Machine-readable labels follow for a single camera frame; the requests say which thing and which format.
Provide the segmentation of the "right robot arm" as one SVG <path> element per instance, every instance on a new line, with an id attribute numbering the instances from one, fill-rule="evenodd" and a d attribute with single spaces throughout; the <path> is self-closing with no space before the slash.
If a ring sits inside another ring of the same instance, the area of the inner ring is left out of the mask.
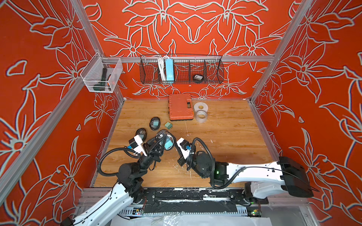
<path id="1" fill-rule="evenodd" d="M 271 195 L 288 193 L 294 197 L 311 198 L 313 189 L 304 167 L 288 157 L 264 164 L 235 164 L 218 162 L 205 143 L 180 138 L 177 141 L 180 165 L 194 170 L 201 178 L 210 179 L 214 189 L 224 189 L 232 183 L 245 183 L 246 199 L 265 199 Z"/>

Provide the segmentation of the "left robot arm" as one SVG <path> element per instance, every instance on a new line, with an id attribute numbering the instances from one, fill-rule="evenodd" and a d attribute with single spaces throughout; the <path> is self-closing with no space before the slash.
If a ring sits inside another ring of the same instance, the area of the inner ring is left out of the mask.
<path id="1" fill-rule="evenodd" d="M 160 162 L 165 150 L 171 150 L 175 145 L 175 138 L 168 131 L 160 131 L 147 142 L 136 135 L 129 140 L 126 148 L 115 148 L 107 152 L 98 164 L 98 172 L 103 176 L 117 176 L 117 181 L 97 203 L 79 216 L 71 219 L 67 217 L 60 224 L 62 226 L 104 226 L 123 209 L 132 203 L 139 203 L 144 197 L 142 176 L 147 174 L 152 163 Z M 103 160 L 116 151 L 132 152 L 138 161 L 124 163 L 117 173 L 105 173 L 101 170 Z"/>

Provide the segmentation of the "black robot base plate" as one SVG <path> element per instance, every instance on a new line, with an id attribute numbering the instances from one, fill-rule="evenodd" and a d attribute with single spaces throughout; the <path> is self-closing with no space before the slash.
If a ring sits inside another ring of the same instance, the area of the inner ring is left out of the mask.
<path id="1" fill-rule="evenodd" d="M 243 188 L 170 188 L 150 187 L 138 204 L 131 204 L 119 215 L 131 218 L 167 214 L 214 214 L 257 216 L 253 208 L 268 205 L 268 199 L 244 197 Z"/>

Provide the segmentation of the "black round zip pouch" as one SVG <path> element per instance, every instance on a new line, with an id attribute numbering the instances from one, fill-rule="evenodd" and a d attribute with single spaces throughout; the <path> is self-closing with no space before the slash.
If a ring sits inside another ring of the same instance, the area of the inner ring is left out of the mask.
<path id="1" fill-rule="evenodd" d="M 147 130 L 145 128 L 139 128 L 137 129 L 135 135 L 139 136 L 142 139 L 142 141 L 145 141 L 147 138 Z"/>

